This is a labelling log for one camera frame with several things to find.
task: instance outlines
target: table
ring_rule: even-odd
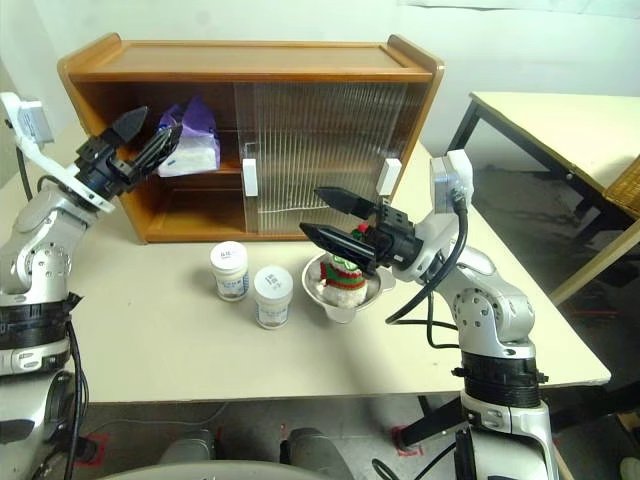
[[[75,158],[83,141],[73,126],[50,153]],[[430,210],[429,154],[417,147],[394,205],[419,221]],[[32,182],[35,169],[29,165]],[[0,241],[26,200],[20,179],[0,191]],[[501,274],[530,297],[531,334],[549,385],[602,384],[610,373],[574,333],[524,268],[472,209],[469,244],[490,255]],[[277,263],[299,279],[318,253],[309,242],[245,244],[250,274]],[[92,402],[267,399],[453,392],[459,351],[434,351],[420,326],[387,326],[384,318],[418,290],[398,283],[366,315],[338,325],[296,282],[289,324],[263,330],[247,298],[227,303],[214,293],[210,244],[139,245],[121,208],[104,216],[76,250],[72,291],[85,298],[73,312]],[[426,307],[413,315],[424,318]],[[435,318],[450,321],[437,298]],[[455,340],[437,332],[437,340]]]
[[[449,150],[464,148],[479,119],[581,194],[579,215],[591,206],[600,210],[576,240],[586,241],[604,228],[631,225],[631,212],[606,200],[603,193],[640,152],[640,97],[473,92]],[[636,222],[552,292],[553,302],[569,298],[639,240]]]

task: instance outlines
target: white bowl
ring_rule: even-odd
[[[384,292],[393,289],[396,285],[396,279],[391,272],[386,268],[379,268],[373,277],[367,279],[367,295],[365,301],[356,308],[340,308],[331,305],[320,295],[313,284],[314,280],[311,278],[309,269],[312,265],[318,264],[322,261],[328,262],[331,259],[331,255],[328,253],[321,253],[317,257],[309,260],[309,263],[302,270],[302,287],[307,295],[311,297],[315,303],[324,308],[324,311],[331,320],[338,323],[349,323],[352,321],[356,314],[361,310],[364,310],[373,302],[375,302],[380,295]]]

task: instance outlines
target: white lid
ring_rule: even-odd
[[[285,303],[293,296],[293,278],[284,268],[269,265],[253,278],[256,300],[262,303]]]
[[[222,242],[211,249],[211,265],[223,273],[247,266],[247,249],[238,242]]]

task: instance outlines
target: wooden cabinet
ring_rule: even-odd
[[[440,83],[432,55],[392,35],[387,43],[123,41],[107,35],[58,71],[90,134],[121,113],[150,107],[135,155],[171,105],[198,95],[212,109],[220,169],[153,175],[122,204],[144,242],[303,238],[300,221],[353,219],[313,195],[322,185],[376,200],[386,158],[409,159]],[[258,196],[242,188],[255,158]]]

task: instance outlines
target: white jar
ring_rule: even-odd
[[[257,303],[256,320],[261,327],[274,329],[287,323],[293,297],[293,278],[284,268],[264,267],[253,279]]]
[[[218,295],[237,302],[249,291],[247,249],[238,242],[222,242],[211,250],[211,265],[218,284]]]

